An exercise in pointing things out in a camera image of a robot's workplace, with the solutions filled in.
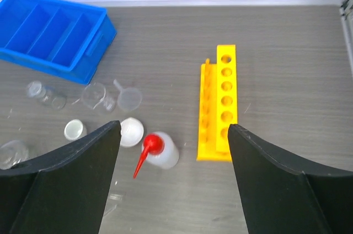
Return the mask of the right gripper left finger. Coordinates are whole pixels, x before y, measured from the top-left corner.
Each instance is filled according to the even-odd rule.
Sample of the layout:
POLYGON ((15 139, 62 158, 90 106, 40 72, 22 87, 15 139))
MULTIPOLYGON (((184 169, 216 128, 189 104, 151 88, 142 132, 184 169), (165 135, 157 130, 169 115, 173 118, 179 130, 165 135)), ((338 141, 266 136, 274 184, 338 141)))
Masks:
POLYGON ((1 171, 2 233, 98 233, 121 140, 106 123, 1 171))

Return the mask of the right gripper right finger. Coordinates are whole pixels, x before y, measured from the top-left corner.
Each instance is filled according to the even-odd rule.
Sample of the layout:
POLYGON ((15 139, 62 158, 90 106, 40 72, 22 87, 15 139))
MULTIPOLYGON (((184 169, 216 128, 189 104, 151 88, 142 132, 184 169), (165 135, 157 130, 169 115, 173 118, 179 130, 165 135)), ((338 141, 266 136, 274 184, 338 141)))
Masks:
POLYGON ((228 142, 249 233, 351 233, 352 172, 313 162, 238 124, 228 142))

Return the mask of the yellow test tube rack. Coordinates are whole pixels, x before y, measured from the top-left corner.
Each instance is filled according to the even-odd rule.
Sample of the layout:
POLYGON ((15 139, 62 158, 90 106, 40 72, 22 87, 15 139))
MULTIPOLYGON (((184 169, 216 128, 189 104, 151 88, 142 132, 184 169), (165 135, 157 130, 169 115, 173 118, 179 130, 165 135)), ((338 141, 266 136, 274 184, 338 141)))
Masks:
POLYGON ((232 160, 228 128, 238 122, 235 45, 217 45, 216 62, 200 67, 197 161, 232 160))

